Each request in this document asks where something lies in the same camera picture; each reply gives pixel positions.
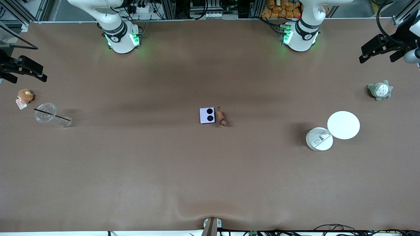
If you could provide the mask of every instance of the transparent cup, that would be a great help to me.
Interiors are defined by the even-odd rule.
[[[37,109],[46,112],[44,113],[35,110],[35,120],[40,123],[51,123],[55,121],[58,122],[59,125],[63,128],[69,127],[71,125],[71,119],[69,117],[57,115],[57,108],[52,103],[44,103]]]

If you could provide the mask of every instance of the small stuffed animal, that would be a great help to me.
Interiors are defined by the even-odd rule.
[[[18,98],[24,103],[30,103],[34,99],[34,95],[29,89],[22,89],[18,93]]]
[[[388,85],[388,80],[384,80],[383,83],[369,84],[367,87],[370,93],[375,97],[376,101],[380,101],[382,98],[388,100],[391,97],[391,90],[394,88]]]

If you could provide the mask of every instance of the white round lid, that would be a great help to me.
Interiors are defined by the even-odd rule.
[[[328,118],[327,128],[338,139],[351,139],[360,130],[359,119],[348,111],[338,111]]]

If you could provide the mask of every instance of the white label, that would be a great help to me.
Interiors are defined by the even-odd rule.
[[[28,106],[26,103],[22,102],[20,99],[16,99],[16,104],[18,104],[18,107],[21,110]]]

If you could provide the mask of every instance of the black straw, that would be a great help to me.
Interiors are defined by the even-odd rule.
[[[46,111],[43,111],[43,110],[38,110],[38,109],[36,109],[36,108],[34,108],[34,110],[36,110],[36,111],[40,111],[40,112],[45,113],[45,114],[48,114],[48,115],[57,116],[58,118],[64,119],[64,120],[66,120],[66,121],[71,121],[71,120],[69,120],[69,119],[67,119],[67,118],[61,117],[61,116],[59,116],[59,115],[54,115],[54,114],[51,114],[51,113],[46,112]]]

